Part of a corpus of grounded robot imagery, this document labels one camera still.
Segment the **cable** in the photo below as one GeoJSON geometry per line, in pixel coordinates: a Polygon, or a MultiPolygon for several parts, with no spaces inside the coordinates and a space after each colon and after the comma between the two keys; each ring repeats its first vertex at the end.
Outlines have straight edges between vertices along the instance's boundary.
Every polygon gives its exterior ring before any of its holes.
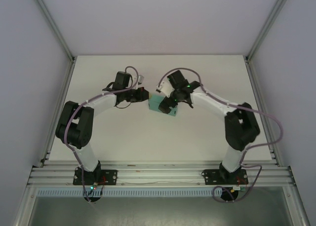
{"type": "MultiPolygon", "coordinates": [[[[237,105],[233,105],[233,104],[230,104],[230,103],[226,103],[226,102],[224,102],[224,101],[218,99],[217,97],[213,96],[212,94],[208,93],[207,90],[204,88],[204,85],[203,85],[202,80],[201,80],[201,76],[198,74],[198,72],[196,72],[196,71],[193,70],[193,69],[189,69],[189,68],[175,68],[175,69],[171,69],[170,71],[168,71],[166,74],[163,75],[163,77],[160,79],[160,81],[159,81],[159,83],[158,83],[158,86],[160,86],[162,80],[163,80],[169,73],[171,73],[171,72],[173,72],[173,71],[176,71],[176,70],[187,70],[187,71],[190,71],[190,72],[193,72],[194,74],[196,74],[197,77],[198,77],[198,81],[199,81],[199,83],[200,83],[200,87],[201,87],[202,91],[203,91],[206,95],[208,95],[210,98],[212,98],[213,100],[219,102],[220,104],[223,104],[223,105],[225,105],[225,106],[229,106],[229,107],[232,107],[232,108],[244,110],[244,111],[250,111],[250,112],[257,113],[257,114],[263,115],[263,116],[265,116],[265,117],[268,117],[268,118],[274,120],[274,121],[276,122],[276,124],[278,125],[279,129],[280,129],[280,134],[279,134],[279,137],[278,137],[277,140],[271,141],[271,142],[267,142],[267,143],[255,144],[254,146],[248,146],[248,147],[245,148],[245,150],[243,151],[239,164],[240,164],[242,167],[244,167],[244,168],[260,167],[260,169],[259,169],[259,171],[258,171],[258,174],[257,174],[255,180],[253,181],[253,184],[251,185],[251,187],[249,188],[249,190],[246,192],[246,194],[245,194],[244,196],[242,196],[242,198],[237,199],[237,200],[233,200],[232,202],[241,201],[242,199],[244,199],[244,198],[252,191],[252,189],[253,189],[253,187],[254,187],[254,185],[255,185],[255,183],[256,183],[256,181],[257,181],[257,179],[258,179],[258,177],[259,177],[259,175],[260,175],[260,173],[261,173],[261,170],[262,170],[262,166],[261,166],[261,165],[252,165],[252,166],[242,165],[242,162],[243,162],[243,160],[244,160],[244,158],[245,158],[245,155],[246,155],[247,151],[249,151],[249,150],[252,149],[252,148],[261,147],[261,146],[266,146],[266,145],[269,146],[269,145],[272,145],[272,144],[275,144],[275,143],[280,142],[280,141],[282,140],[283,134],[284,134],[283,126],[282,126],[281,122],[280,122],[275,116],[273,116],[273,115],[271,115],[271,114],[267,114],[267,113],[264,113],[264,112],[262,112],[262,111],[250,109],[250,108],[243,107],[243,106],[237,106],[237,105]]],[[[221,202],[221,203],[224,203],[224,202],[225,202],[225,201],[220,201],[220,200],[218,200],[218,199],[215,198],[214,192],[215,192],[215,190],[218,189],[218,188],[222,188],[223,190],[227,191],[227,192],[229,193],[229,195],[231,196],[231,198],[233,199],[233,196],[232,196],[232,194],[229,192],[229,190],[227,190],[226,188],[224,188],[224,187],[218,185],[218,186],[214,187],[214,188],[213,188],[213,191],[212,191],[212,197],[213,197],[214,200],[216,200],[216,201],[218,201],[218,202],[221,202]]]]}
{"type": "Polygon", "coordinates": [[[105,176],[103,176],[103,186],[102,186],[101,192],[100,192],[100,195],[101,195],[101,196],[103,195],[103,188],[104,188],[104,186],[105,186],[105,181],[106,181],[105,176]]]}
{"type": "Polygon", "coordinates": [[[193,181],[154,181],[154,182],[145,182],[145,183],[132,183],[132,182],[125,182],[125,181],[118,181],[118,183],[123,184],[132,184],[132,185],[147,185],[147,184],[156,184],[156,183],[191,183],[193,181]]]}
{"type": "Polygon", "coordinates": [[[123,89],[123,90],[110,91],[110,92],[106,92],[106,93],[99,94],[99,95],[96,95],[96,96],[94,96],[93,98],[89,99],[88,101],[83,102],[83,103],[80,104],[80,105],[77,107],[77,109],[74,111],[74,113],[73,113],[73,115],[70,117],[70,119],[69,119],[69,121],[68,121],[68,123],[67,123],[66,129],[65,129],[64,143],[65,143],[65,145],[74,153],[74,156],[75,156],[75,158],[77,159],[77,161],[78,161],[78,163],[79,163],[79,165],[80,165],[80,168],[81,168],[81,170],[82,170],[82,171],[81,171],[81,182],[82,182],[83,192],[84,192],[84,194],[85,194],[85,196],[86,196],[86,198],[87,198],[87,200],[88,200],[89,203],[91,202],[91,200],[90,200],[90,198],[88,197],[88,193],[87,193],[87,191],[86,191],[86,189],[85,189],[85,186],[84,186],[84,166],[83,166],[81,160],[79,159],[79,156],[78,156],[78,154],[77,154],[76,151],[75,151],[75,148],[72,147],[72,146],[70,146],[70,145],[68,144],[68,142],[67,142],[68,130],[69,130],[69,127],[70,127],[72,121],[74,120],[75,116],[77,115],[77,113],[80,111],[80,109],[81,109],[84,105],[87,105],[89,102],[94,101],[94,100],[96,100],[96,99],[98,99],[98,98],[100,98],[100,97],[103,97],[103,96],[106,96],[106,95],[109,95],[109,94],[114,94],[114,93],[119,93],[119,92],[124,92],[124,91],[131,90],[131,89],[133,89],[133,88],[137,85],[137,83],[138,83],[138,71],[137,71],[137,69],[135,69],[135,68],[132,67],[132,66],[127,66],[127,67],[125,68],[125,72],[127,71],[128,68],[133,69],[133,70],[135,71],[135,73],[136,73],[136,83],[135,83],[134,85],[130,86],[129,88],[123,89]]]}
{"type": "Polygon", "coordinates": [[[247,188],[248,183],[244,179],[240,179],[239,177],[237,177],[236,179],[238,181],[238,186],[240,185],[240,182],[242,181],[246,185],[246,188],[247,188]]]}
{"type": "Polygon", "coordinates": [[[118,109],[125,109],[125,108],[128,108],[130,105],[131,105],[132,103],[130,102],[127,106],[125,106],[125,107],[118,107],[118,106],[115,106],[116,108],[118,108],[118,109]]]}

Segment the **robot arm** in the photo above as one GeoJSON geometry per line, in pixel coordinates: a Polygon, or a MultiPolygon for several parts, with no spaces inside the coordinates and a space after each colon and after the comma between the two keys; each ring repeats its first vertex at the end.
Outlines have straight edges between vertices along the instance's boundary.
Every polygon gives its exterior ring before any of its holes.
{"type": "MultiPolygon", "coordinates": [[[[234,177],[237,171],[241,169],[240,160],[243,150],[260,133],[254,114],[215,101],[201,89],[199,82],[193,81],[189,83],[179,70],[167,77],[169,82],[163,81],[157,87],[158,92],[166,95],[159,105],[159,110],[167,114],[171,110],[170,107],[174,108],[179,102],[184,102],[192,108],[193,105],[202,106],[222,119],[225,123],[225,137],[229,148],[223,162],[220,164],[220,174],[225,180],[234,177]]],[[[236,103],[229,102],[214,94],[212,95],[227,104],[238,106],[236,103]]],[[[248,103],[239,106],[251,108],[248,103]]]]}
{"type": "MultiPolygon", "coordinates": [[[[71,122],[67,134],[67,142],[73,147],[77,157],[84,167],[84,182],[86,184],[95,185],[100,181],[101,164],[95,157],[91,148],[90,139],[92,136],[93,118],[104,112],[105,110],[117,106],[122,101],[140,102],[149,98],[149,93],[144,88],[138,88],[141,84],[143,76],[133,77],[127,72],[118,72],[114,82],[110,83],[103,93],[91,101],[86,101],[77,115],[75,121],[71,122]],[[138,80],[136,89],[129,89],[115,93],[107,93],[127,89],[129,81],[132,83],[138,80]]],[[[68,101],[62,110],[57,128],[56,136],[64,143],[66,126],[71,119],[75,110],[79,107],[78,103],[68,101]]]]}

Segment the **white table surface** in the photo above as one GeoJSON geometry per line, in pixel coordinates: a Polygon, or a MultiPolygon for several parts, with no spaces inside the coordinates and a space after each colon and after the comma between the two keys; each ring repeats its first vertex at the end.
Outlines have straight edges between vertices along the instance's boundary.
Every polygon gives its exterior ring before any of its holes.
{"type": "MultiPolygon", "coordinates": [[[[233,102],[248,102],[257,108],[246,66],[241,55],[113,55],[78,56],[66,101],[83,102],[114,81],[118,71],[134,66],[145,77],[143,86],[155,92],[160,78],[177,67],[200,73],[204,86],[233,102]]],[[[188,71],[189,82],[197,80],[188,71]]],[[[262,123],[255,143],[266,142],[262,123]]],[[[111,108],[94,119],[91,145],[101,161],[144,164],[180,164],[221,161],[228,144],[224,122],[201,107],[180,103],[176,117],[148,109],[147,101],[126,109],[111,108]]],[[[75,160],[72,152],[55,138],[50,161],[75,160]]],[[[269,161],[267,146],[252,149],[248,161],[269,161]]]]}

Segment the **red wire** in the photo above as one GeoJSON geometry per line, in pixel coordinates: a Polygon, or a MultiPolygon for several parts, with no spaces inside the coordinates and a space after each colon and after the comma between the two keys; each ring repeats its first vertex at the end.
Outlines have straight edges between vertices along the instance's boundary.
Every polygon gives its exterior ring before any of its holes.
{"type": "Polygon", "coordinates": [[[105,176],[103,176],[103,182],[99,182],[99,184],[105,184],[105,176]]]}
{"type": "Polygon", "coordinates": [[[245,183],[246,187],[247,187],[247,182],[244,179],[240,179],[239,177],[237,177],[237,181],[238,181],[238,186],[240,185],[240,182],[242,181],[243,183],[245,183]]]}
{"type": "Polygon", "coordinates": [[[103,195],[103,188],[104,188],[104,185],[105,185],[105,181],[106,181],[105,176],[103,176],[103,186],[101,188],[101,195],[103,195]]]}

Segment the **white arm segment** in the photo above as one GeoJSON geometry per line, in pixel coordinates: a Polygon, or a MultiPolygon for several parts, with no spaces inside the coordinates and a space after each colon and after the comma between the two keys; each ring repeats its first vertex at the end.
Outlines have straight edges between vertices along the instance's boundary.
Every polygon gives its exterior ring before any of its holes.
{"type": "Polygon", "coordinates": [[[94,156],[91,144],[88,143],[85,147],[77,149],[75,151],[82,162],[84,170],[87,172],[93,172],[98,165],[98,159],[94,156]]]}
{"type": "Polygon", "coordinates": [[[97,115],[101,114],[107,109],[110,109],[111,107],[114,107],[117,101],[117,96],[115,94],[108,94],[105,96],[102,96],[94,101],[89,102],[86,107],[91,107],[94,109],[94,115],[95,118],[97,115]]]}
{"type": "Polygon", "coordinates": [[[157,90],[170,97],[171,93],[174,91],[170,82],[162,81],[160,85],[157,86],[157,90]]]}
{"type": "MultiPolygon", "coordinates": [[[[216,96],[218,99],[224,101],[225,103],[238,105],[236,103],[229,102],[213,93],[210,93],[210,94],[212,94],[213,96],[216,96]]],[[[214,99],[206,95],[206,93],[202,91],[201,87],[198,87],[197,89],[193,91],[193,93],[191,94],[191,101],[194,105],[202,106],[205,109],[211,111],[212,113],[215,113],[223,121],[228,112],[233,112],[236,110],[236,108],[229,107],[215,101],[214,99]]],[[[227,152],[225,154],[222,164],[228,172],[232,173],[240,167],[239,162],[240,162],[241,157],[242,157],[242,152],[228,146],[228,149],[227,149],[227,152]]]]}
{"type": "MultiPolygon", "coordinates": [[[[229,102],[211,92],[206,90],[209,94],[212,94],[213,96],[217,97],[218,99],[222,100],[225,103],[238,105],[233,102],[229,102]]],[[[230,106],[226,106],[223,104],[220,104],[219,102],[215,101],[214,99],[210,98],[208,95],[206,95],[205,92],[201,89],[201,87],[198,87],[197,89],[194,89],[193,93],[191,95],[191,101],[192,104],[202,106],[205,109],[211,111],[212,113],[216,114],[221,120],[224,120],[227,112],[233,112],[236,110],[236,108],[232,108],[230,106]]]]}
{"type": "MultiPolygon", "coordinates": [[[[103,111],[114,107],[117,101],[117,96],[114,94],[108,94],[102,96],[94,101],[89,102],[85,107],[91,107],[94,109],[95,118],[97,115],[102,113],[103,111]]],[[[87,172],[93,172],[98,165],[98,159],[95,157],[93,150],[91,148],[91,144],[88,143],[85,147],[81,149],[77,149],[75,147],[75,151],[81,160],[84,170],[87,172]]]]}

